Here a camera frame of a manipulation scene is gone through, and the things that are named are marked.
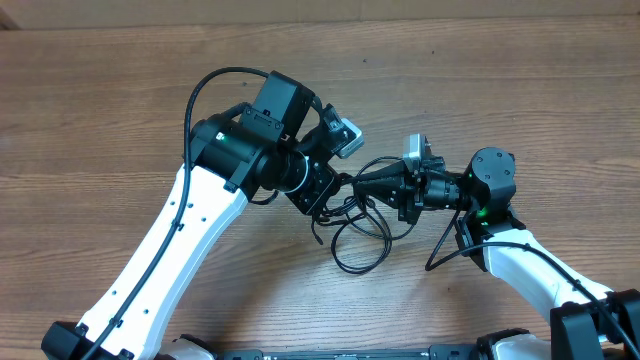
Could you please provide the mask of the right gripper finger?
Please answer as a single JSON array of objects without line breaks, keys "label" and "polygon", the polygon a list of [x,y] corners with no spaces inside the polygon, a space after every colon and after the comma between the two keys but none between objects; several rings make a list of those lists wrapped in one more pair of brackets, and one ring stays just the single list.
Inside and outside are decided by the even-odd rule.
[{"label": "right gripper finger", "polygon": [[413,192],[415,183],[404,161],[396,161],[382,169],[358,176],[352,185],[356,192]]},{"label": "right gripper finger", "polygon": [[356,187],[354,195],[360,203],[366,206],[374,207],[373,202],[378,200],[398,212],[405,210],[405,197],[400,190]]}]

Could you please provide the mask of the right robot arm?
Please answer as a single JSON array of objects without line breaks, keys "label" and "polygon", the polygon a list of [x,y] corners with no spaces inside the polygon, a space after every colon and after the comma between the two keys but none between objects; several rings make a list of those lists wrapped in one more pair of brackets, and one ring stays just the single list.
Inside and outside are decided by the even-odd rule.
[{"label": "right robot arm", "polygon": [[511,286],[548,323],[551,338],[513,328],[479,337],[471,359],[636,359],[639,292],[615,291],[589,279],[548,251],[518,218],[514,156],[500,148],[477,151],[461,173],[425,150],[351,179],[357,194],[374,197],[413,224],[426,210],[451,209],[447,229],[457,251],[425,265],[432,271],[464,256]]}]

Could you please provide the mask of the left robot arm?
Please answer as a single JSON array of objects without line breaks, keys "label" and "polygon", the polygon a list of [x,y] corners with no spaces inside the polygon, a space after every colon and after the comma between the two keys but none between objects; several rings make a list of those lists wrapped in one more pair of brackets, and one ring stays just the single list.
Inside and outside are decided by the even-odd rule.
[{"label": "left robot arm", "polygon": [[330,168],[363,143],[361,131],[301,83],[264,75],[251,103],[184,121],[184,162],[149,232],[122,272],[77,323],[56,322],[50,359],[210,359],[199,339],[164,341],[169,321],[207,254],[259,189],[286,195],[306,215],[339,188]]}]

